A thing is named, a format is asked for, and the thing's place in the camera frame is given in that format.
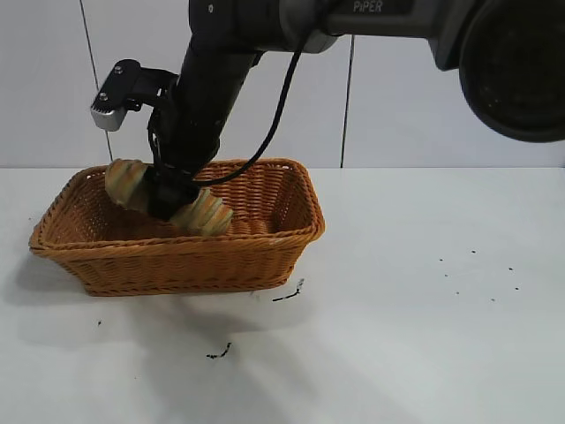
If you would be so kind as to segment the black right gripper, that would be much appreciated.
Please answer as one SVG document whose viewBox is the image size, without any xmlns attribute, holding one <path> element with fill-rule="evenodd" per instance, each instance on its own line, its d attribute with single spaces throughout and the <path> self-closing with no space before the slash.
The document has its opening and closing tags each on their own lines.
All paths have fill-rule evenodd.
<svg viewBox="0 0 565 424">
<path fill-rule="evenodd" d="M 193 181 L 217 154 L 220 135 L 237 94 L 212 93 L 187 104 L 171 93 L 150 95 L 149 146 L 155 172 L 147 173 L 147 213 L 169 221 L 195 202 L 200 189 Z"/>
</svg>

